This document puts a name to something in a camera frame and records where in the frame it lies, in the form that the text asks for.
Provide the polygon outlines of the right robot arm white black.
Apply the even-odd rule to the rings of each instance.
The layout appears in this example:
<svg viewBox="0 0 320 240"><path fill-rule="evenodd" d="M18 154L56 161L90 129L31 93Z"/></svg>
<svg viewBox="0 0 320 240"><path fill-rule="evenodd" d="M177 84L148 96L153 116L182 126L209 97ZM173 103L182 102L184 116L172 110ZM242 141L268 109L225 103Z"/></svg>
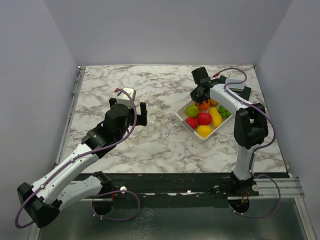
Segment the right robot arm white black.
<svg viewBox="0 0 320 240"><path fill-rule="evenodd" d="M234 139L238 144L236 164L231 172L229 189L240 196L247 191L253 181L252 167L255 150L269 134L265 107L261 103L251 103L228 88L220 77L211 78L205 67L191 72L196 88L190 93L195 103L209 99L217 101L234 116Z"/></svg>

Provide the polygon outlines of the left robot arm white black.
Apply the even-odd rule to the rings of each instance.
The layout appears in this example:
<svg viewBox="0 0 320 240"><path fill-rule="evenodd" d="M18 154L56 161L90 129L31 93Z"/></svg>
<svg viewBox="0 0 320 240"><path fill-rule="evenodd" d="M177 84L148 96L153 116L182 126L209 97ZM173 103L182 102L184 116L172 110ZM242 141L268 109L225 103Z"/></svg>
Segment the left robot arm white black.
<svg viewBox="0 0 320 240"><path fill-rule="evenodd" d="M71 183L84 169L125 140L135 126L147 125L146 103L140 103L140 114L133 103L126 106L115 98L109 103L104 120L88 131L65 160L41 179L32 184L24 182L17 188L21 204L18 212L26 211L38 228L46 227L62 210L82 199L107 195L114 198L119 193L128 193L126 186L116 186L102 171L76 184Z"/></svg>

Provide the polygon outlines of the orange toy fruit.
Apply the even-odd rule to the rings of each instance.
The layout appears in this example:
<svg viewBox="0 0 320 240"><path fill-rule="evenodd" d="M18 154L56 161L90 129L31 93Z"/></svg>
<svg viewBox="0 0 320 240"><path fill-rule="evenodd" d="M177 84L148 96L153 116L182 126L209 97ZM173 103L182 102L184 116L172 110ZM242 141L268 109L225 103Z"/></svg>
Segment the orange toy fruit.
<svg viewBox="0 0 320 240"><path fill-rule="evenodd" d="M207 101L203 101L202 103L196 102L195 104L200 112L205 112L210 107L210 103Z"/></svg>

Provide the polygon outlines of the clear zip top bag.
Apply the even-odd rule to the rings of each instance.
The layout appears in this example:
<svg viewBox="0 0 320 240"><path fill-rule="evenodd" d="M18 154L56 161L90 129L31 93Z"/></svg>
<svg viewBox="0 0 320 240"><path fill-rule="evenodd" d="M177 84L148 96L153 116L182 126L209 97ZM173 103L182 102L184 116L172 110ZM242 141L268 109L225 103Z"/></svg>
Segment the clear zip top bag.
<svg viewBox="0 0 320 240"><path fill-rule="evenodd" d="M134 103L139 115L142 114L140 107L141 102L146 103L147 126L137 125L134 128L133 133L126 140L130 148L137 144L159 138L168 121L168 117L161 110L160 103L157 101L156 96L150 91L135 97Z"/></svg>

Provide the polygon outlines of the light green toy apple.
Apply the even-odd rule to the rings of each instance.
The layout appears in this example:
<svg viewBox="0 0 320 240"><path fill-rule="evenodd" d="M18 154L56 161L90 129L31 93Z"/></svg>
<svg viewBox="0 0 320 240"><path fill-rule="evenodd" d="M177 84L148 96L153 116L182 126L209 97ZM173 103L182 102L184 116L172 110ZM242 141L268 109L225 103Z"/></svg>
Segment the light green toy apple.
<svg viewBox="0 0 320 240"><path fill-rule="evenodd" d="M191 118L196 118L199 113L200 111L196 105L190 105L185 110L185 114Z"/></svg>

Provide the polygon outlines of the red toy apple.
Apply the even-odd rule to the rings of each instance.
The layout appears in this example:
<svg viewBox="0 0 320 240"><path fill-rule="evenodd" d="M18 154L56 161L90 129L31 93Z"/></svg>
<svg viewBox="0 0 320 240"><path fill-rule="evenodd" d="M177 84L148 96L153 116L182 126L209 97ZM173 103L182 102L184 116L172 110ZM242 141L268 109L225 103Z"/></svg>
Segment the red toy apple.
<svg viewBox="0 0 320 240"><path fill-rule="evenodd" d="M196 121L198 125L210 125L212 122L212 116L207 112L200 112L197 117Z"/></svg>

